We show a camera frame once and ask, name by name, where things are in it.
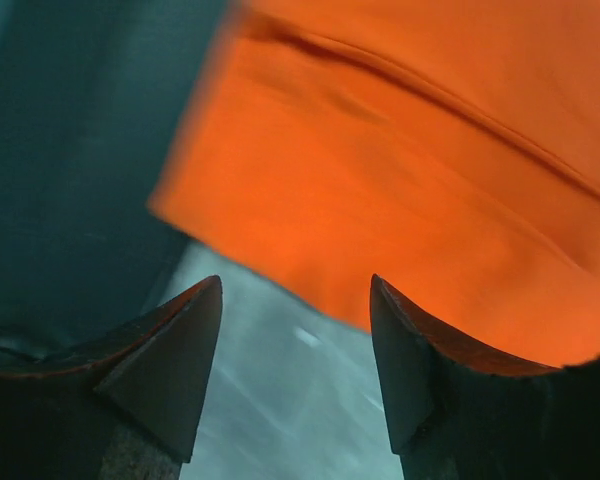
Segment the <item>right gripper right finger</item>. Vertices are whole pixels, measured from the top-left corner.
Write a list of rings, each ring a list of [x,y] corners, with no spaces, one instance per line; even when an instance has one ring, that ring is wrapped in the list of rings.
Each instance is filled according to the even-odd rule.
[[[407,479],[600,479],[600,356],[553,368],[446,324],[380,277],[374,355]]]

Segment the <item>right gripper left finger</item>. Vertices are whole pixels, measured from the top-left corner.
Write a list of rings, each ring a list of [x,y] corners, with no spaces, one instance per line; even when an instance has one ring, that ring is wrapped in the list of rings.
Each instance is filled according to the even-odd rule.
[[[0,479],[175,479],[219,336],[210,276],[104,336],[52,350],[0,325]]]

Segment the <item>orange t shirt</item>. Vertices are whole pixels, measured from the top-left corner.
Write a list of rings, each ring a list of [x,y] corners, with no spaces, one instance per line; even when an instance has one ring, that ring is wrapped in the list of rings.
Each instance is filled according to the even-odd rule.
[[[369,326],[600,354],[600,1],[238,1],[150,209]]]

